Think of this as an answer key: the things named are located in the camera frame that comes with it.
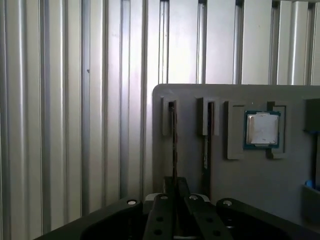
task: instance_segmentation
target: gray fixture plate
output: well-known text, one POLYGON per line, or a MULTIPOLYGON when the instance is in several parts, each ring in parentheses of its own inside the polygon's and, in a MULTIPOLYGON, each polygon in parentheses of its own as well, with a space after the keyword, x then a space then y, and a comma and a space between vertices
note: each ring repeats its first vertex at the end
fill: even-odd
POLYGON ((211 202, 234 198, 294 223, 306 224, 300 213, 301 193, 304 182, 312 177, 313 139, 304 132, 304 100, 320 98, 320 86, 158 85, 153 91, 153 190, 156 192, 162 191, 163 177, 172 175, 172 139, 166 129, 168 113, 163 105, 166 101, 176 101, 178 176, 186 177, 191 192, 202 193, 204 136, 199 134, 202 116, 198 104, 201 98, 214 101, 211 202), (239 140, 242 129, 235 127, 243 124, 243 110, 265 111, 269 101, 285 103, 288 109, 286 146, 280 149, 284 151, 285 147, 286 153, 275 159, 267 158, 264 149, 243 149, 239 140), (230 132, 226 131, 226 103, 245 104, 234 109, 230 132), (228 151, 233 159, 227 159, 228 151))

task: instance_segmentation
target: silver screw head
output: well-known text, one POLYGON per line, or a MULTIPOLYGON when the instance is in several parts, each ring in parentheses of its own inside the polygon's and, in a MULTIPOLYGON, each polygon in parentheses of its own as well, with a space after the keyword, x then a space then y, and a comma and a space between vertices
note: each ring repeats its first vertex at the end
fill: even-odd
POLYGON ((227 206, 231 206, 231 205, 232 205, 232 202, 229 201, 229 200, 224 200, 224 201, 223 201, 223 204, 224 204, 224 205, 227 205, 227 206))
POLYGON ((197 197, 196 195, 191 195, 189 198, 190 198, 191 200, 197 200, 197 199, 198 199, 198 197, 197 197))
POLYGON ((135 205, 136 203, 137 203, 136 200, 130 200, 127 202, 127 204, 129 204, 129 205, 135 205))

